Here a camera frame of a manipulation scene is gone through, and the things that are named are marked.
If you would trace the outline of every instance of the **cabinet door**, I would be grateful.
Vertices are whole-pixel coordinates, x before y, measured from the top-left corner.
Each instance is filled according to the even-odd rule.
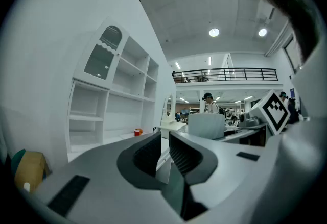
[[[74,78],[110,89],[128,36],[120,25],[107,18],[86,45],[75,69]]]

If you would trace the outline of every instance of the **metal railing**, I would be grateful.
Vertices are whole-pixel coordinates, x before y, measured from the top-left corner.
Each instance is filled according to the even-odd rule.
[[[172,73],[175,83],[208,81],[278,81],[276,69],[267,68],[216,68]]]

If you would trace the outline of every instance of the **red cup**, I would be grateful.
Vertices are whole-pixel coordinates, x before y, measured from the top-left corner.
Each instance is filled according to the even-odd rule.
[[[141,135],[140,130],[134,130],[134,137]]]

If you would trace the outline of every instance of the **ceiling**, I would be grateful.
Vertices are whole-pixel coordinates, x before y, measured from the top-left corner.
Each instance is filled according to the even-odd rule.
[[[195,53],[265,53],[286,22],[274,11],[259,37],[269,14],[260,7],[260,0],[140,0],[156,32],[168,61]],[[210,37],[211,28],[220,35]]]
[[[263,89],[241,89],[241,90],[208,90],[214,97],[214,100],[220,96],[219,102],[236,102],[243,101],[245,98],[252,96],[253,99],[264,97],[270,90]],[[179,102],[178,98],[183,98],[189,102],[198,102],[202,96],[198,96],[199,91],[177,91],[176,101]]]
[[[171,66],[172,72],[221,68],[223,66],[223,62],[227,60],[227,56],[228,54],[189,56],[178,60],[169,61],[168,64]],[[211,65],[209,65],[208,62],[209,57],[211,57]],[[177,68],[175,62],[178,62],[180,69]]]

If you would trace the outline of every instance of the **ceiling light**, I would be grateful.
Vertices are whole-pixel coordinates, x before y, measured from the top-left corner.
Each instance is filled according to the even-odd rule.
[[[261,36],[261,37],[263,37],[263,36],[265,36],[267,34],[267,29],[261,29],[260,31],[259,31],[259,36]]]
[[[213,28],[209,31],[210,36],[216,37],[219,35],[219,30],[217,28]]]

